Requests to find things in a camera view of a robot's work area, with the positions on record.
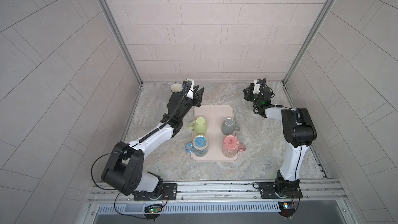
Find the beige drying mat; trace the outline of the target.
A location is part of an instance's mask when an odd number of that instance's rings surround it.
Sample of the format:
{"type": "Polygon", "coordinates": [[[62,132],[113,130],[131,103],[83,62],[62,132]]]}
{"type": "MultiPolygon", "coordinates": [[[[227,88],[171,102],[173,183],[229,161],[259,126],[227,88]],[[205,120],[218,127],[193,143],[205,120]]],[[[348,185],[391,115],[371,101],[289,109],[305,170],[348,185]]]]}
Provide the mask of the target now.
{"type": "Polygon", "coordinates": [[[191,153],[191,158],[195,162],[235,162],[239,159],[239,153],[234,157],[228,158],[222,153],[225,135],[221,132],[222,124],[226,118],[234,120],[234,111],[231,105],[202,105],[194,107],[193,120],[203,117],[207,123],[207,132],[204,135],[208,141],[208,153],[203,157],[198,157],[191,153]]]}

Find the left green circuit board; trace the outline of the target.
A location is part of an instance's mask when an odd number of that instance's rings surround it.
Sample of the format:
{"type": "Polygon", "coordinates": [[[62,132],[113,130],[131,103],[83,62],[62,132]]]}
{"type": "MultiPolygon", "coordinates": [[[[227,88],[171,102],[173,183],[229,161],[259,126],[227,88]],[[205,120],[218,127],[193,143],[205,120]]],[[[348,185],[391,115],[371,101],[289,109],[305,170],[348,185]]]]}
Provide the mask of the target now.
{"type": "Polygon", "coordinates": [[[155,221],[162,212],[162,205],[160,204],[153,204],[145,207],[144,209],[144,216],[147,221],[153,220],[155,221]]]}

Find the aluminium mounting rail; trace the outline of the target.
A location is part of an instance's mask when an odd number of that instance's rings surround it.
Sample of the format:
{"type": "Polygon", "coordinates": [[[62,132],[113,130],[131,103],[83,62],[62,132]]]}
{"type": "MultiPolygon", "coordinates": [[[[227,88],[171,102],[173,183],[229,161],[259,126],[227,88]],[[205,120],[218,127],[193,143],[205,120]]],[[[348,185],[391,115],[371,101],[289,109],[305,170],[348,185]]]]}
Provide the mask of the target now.
{"type": "Polygon", "coordinates": [[[257,180],[213,180],[213,181],[176,181],[176,189],[169,188],[169,199],[160,196],[158,200],[135,201],[134,196],[125,196],[118,191],[105,191],[93,187],[84,204],[117,203],[193,203],[193,202],[282,202],[293,200],[295,203],[316,200],[347,200],[338,179],[303,179],[300,181],[302,198],[296,193],[286,198],[278,197],[273,189],[274,182],[260,179],[267,184],[265,188],[257,184],[257,180]]]}

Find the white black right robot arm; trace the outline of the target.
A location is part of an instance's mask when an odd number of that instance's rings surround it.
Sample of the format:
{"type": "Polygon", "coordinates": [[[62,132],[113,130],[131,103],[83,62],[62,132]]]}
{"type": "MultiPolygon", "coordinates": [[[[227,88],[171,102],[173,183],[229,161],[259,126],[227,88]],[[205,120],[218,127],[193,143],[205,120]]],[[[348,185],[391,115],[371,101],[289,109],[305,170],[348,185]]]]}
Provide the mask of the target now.
{"type": "Polygon", "coordinates": [[[263,118],[280,120],[287,150],[273,185],[279,198],[301,198],[300,169],[306,152],[317,138],[317,132],[306,108],[288,108],[272,104],[275,96],[266,79],[257,79],[243,90],[244,99],[251,102],[253,112],[263,118]]]}

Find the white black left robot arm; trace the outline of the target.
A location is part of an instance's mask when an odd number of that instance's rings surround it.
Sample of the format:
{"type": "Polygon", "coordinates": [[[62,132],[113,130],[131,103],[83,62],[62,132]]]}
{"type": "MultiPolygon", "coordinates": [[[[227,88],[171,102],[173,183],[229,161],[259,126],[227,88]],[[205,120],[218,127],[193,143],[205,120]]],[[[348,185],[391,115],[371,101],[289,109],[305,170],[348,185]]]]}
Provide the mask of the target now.
{"type": "Polygon", "coordinates": [[[101,175],[101,180],[115,190],[129,195],[158,199],[163,193],[163,179],[143,172],[147,155],[173,138],[183,127],[183,118],[192,107],[200,107],[204,88],[185,81],[181,93],[173,93],[167,104],[168,112],[160,123],[141,138],[117,143],[101,175]]]}

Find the black mug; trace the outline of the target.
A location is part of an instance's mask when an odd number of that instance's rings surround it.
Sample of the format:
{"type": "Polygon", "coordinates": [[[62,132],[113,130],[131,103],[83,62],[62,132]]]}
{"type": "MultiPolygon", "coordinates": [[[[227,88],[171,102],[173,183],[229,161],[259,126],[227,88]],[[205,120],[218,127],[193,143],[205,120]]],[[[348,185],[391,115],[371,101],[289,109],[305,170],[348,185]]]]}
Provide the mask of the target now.
{"type": "Polygon", "coordinates": [[[171,86],[171,92],[172,92],[172,94],[175,94],[175,95],[181,95],[183,92],[183,85],[179,84],[179,83],[174,83],[171,86]]]}

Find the pink ghost mug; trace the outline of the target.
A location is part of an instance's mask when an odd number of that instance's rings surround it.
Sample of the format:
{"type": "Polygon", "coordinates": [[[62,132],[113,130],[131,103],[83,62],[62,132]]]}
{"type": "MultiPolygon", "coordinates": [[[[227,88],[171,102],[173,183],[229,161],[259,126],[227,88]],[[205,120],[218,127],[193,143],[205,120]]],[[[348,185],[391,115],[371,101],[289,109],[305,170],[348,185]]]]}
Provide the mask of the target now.
{"type": "Polygon", "coordinates": [[[228,135],[223,140],[222,153],[227,158],[237,156],[239,152],[246,150],[246,146],[241,144],[237,137],[228,135]]]}

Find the grey mug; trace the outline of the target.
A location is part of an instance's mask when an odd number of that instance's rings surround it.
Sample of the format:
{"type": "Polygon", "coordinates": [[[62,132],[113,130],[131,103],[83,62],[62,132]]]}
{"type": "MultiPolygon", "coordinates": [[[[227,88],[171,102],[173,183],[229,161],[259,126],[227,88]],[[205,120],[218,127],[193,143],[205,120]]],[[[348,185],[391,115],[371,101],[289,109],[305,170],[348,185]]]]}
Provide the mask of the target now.
{"type": "Polygon", "coordinates": [[[226,118],[221,126],[223,135],[233,135],[236,131],[240,131],[240,127],[235,123],[234,119],[226,118]]]}

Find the right circuit board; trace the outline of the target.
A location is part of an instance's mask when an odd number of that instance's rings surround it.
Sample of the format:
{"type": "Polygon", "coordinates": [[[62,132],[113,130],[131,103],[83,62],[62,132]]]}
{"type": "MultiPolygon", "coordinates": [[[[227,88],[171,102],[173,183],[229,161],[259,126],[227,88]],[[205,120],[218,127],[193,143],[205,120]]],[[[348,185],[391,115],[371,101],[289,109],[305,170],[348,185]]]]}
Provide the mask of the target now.
{"type": "Polygon", "coordinates": [[[292,202],[278,202],[280,212],[279,215],[282,217],[290,218],[294,215],[296,207],[292,202]]]}

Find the light green mug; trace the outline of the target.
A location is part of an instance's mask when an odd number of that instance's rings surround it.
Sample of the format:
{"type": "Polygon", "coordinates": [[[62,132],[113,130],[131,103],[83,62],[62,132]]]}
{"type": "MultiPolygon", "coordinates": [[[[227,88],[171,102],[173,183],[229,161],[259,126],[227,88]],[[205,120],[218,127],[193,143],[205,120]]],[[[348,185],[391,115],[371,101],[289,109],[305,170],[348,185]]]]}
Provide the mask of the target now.
{"type": "Polygon", "coordinates": [[[207,122],[205,118],[199,117],[196,120],[192,121],[188,125],[189,129],[192,129],[197,135],[205,135],[207,132],[207,122]]]}

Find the blue butterfly mug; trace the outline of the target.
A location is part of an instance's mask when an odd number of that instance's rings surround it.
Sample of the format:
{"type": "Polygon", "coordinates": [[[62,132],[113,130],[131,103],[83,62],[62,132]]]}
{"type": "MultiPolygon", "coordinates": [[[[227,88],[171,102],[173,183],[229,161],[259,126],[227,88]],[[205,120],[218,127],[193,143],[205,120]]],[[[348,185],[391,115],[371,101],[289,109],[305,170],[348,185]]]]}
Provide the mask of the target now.
{"type": "Polygon", "coordinates": [[[185,151],[197,157],[204,157],[208,153],[207,138],[203,135],[196,136],[191,143],[185,146],[185,151]]]}

